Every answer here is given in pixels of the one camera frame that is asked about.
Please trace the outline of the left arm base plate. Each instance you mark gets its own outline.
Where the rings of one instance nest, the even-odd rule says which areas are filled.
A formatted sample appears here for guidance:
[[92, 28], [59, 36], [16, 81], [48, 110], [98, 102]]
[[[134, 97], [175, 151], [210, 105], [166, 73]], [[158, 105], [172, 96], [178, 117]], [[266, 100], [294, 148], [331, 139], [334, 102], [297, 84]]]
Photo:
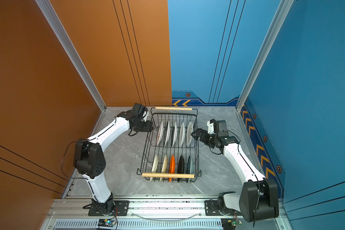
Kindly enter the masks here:
[[94, 200], [89, 207], [88, 216], [126, 216], [129, 209], [128, 200], [117, 200], [100, 204]]

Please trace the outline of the black wire dish rack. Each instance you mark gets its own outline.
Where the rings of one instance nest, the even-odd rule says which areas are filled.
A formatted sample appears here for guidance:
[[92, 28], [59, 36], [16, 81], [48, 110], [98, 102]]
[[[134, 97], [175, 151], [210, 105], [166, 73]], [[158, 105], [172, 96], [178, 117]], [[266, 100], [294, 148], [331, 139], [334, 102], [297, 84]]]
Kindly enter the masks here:
[[[166, 123], [170, 121], [170, 137], [167, 146], [164, 146], [164, 135], [166, 132]], [[200, 169], [199, 163], [199, 144], [198, 141], [193, 137], [191, 138], [191, 144], [189, 147], [186, 146], [186, 136], [183, 146], [179, 148], [179, 131], [180, 125], [184, 121], [185, 131], [187, 131], [187, 126], [189, 121], [193, 122], [193, 131], [198, 128], [198, 110], [193, 108], [183, 108], [183, 107], [153, 107], [151, 109], [151, 119], [153, 124], [153, 131], [149, 132], [146, 137], [145, 146], [143, 149], [142, 160], [140, 167], [137, 169], [137, 175], [144, 177], [148, 181], [152, 182], [178, 182], [178, 183], [193, 183], [197, 178], [201, 177], [202, 171]], [[160, 123], [163, 121], [164, 131], [163, 138], [158, 146], [156, 146], [157, 133]], [[177, 122], [177, 139], [175, 145], [171, 147], [172, 135], [173, 135], [173, 125], [174, 121]], [[152, 164], [154, 156], [159, 156], [159, 162], [157, 166], [156, 173], [151, 173]], [[163, 165], [163, 158], [167, 155], [168, 162], [166, 173], [161, 173], [161, 167]], [[170, 158], [174, 155], [175, 157], [175, 173], [169, 174]], [[178, 162], [180, 156], [183, 155], [185, 159], [185, 173], [178, 174]], [[186, 166], [188, 157], [192, 157], [194, 174], [186, 173]]]

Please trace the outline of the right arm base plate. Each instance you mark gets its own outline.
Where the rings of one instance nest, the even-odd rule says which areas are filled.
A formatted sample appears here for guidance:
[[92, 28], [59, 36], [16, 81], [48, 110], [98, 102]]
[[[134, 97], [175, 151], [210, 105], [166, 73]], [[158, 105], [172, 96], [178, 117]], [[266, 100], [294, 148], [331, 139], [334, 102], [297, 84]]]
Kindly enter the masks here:
[[219, 200], [205, 200], [205, 214], [207, 216], [235, 216], [239, 215], [241, 216], [241, 212], [229, 209], [225, 206], [224, 202]]

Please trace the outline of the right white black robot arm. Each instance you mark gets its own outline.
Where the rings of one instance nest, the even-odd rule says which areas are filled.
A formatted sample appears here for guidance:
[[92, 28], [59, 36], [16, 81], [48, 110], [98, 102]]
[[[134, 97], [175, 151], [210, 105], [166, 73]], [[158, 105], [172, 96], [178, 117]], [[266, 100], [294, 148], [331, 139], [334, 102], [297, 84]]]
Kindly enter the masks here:
[[241, 147], [241, 140], [227, 129], [226, 121], [210, 120], [208, 130], [198, 128], [191, 137], [203, 142], [211, 149], [218, 148], [233, 165], [238, 174], [242, 189], [235, 192], [220, 193], [217, 202], [223, 215], [242, 214], [247, 222], [277, 218], [279, 216], [278, 185], [267, 179], [249, 160]]

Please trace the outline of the cream plate with black flowers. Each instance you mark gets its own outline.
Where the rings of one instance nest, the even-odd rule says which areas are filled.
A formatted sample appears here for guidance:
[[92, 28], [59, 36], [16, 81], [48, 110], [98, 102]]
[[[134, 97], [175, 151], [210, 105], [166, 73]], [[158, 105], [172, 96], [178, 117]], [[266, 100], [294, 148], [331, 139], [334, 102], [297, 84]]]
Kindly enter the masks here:
[[155, 156], [154, 156], [154, 160], [153, 160], [153, 164], [152, 164], [151, 173], [156, 173], [156, 171], [157, 171], [157, 166], [158, 166], [158, 162], [159, 162], [159, 156], [158, 156], [158, 155], [155, 155]]

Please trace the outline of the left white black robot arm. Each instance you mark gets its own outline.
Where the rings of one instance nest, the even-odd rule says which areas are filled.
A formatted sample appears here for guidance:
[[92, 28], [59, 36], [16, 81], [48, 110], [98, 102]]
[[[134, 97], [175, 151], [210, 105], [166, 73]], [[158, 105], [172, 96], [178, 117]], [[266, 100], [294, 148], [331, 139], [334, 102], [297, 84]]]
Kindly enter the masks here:
[[106, 160], [104, 151], [126, 131], [151, 132], [148, 108], [135, 103], [132, 109], [119, 113], [115, 119], [98, 133], [87, 139], [74, 141], [73, 166], [85, 179], [92, 193], [92, 202], [84, 206], [89, 216], [116, 215], [117, 205], [104, 176]]

